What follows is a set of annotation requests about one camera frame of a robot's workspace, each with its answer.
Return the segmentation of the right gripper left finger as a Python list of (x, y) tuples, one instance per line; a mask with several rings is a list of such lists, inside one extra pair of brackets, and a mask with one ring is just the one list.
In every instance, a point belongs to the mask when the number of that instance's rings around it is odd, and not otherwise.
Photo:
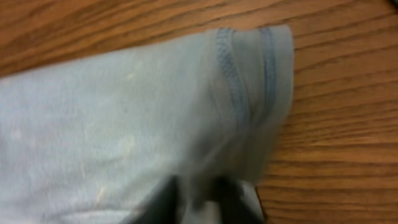
[(160, 190), (135, 214), (121, 221), (122, 224), (180, 224), (181, 192), (178, 177), (173, 175)]

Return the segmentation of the light blue printed t-shirt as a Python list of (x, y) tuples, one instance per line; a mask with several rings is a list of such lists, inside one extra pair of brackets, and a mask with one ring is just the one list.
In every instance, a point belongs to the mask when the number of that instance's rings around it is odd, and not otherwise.
[(209, 30), (1, 79), (1, 222), (121, 223), (173, 175), (181, 223), (254, 189), (292, 104), (287, 26)]

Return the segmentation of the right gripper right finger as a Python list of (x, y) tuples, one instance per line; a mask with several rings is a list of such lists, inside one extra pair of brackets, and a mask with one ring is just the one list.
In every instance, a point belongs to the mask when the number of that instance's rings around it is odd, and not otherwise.
[(262, 215), (243, 201), (243, 190), (238, 183), (227, 177), (214, 180), (214, 201), (220, 207), (222, 224), (265, 224)]

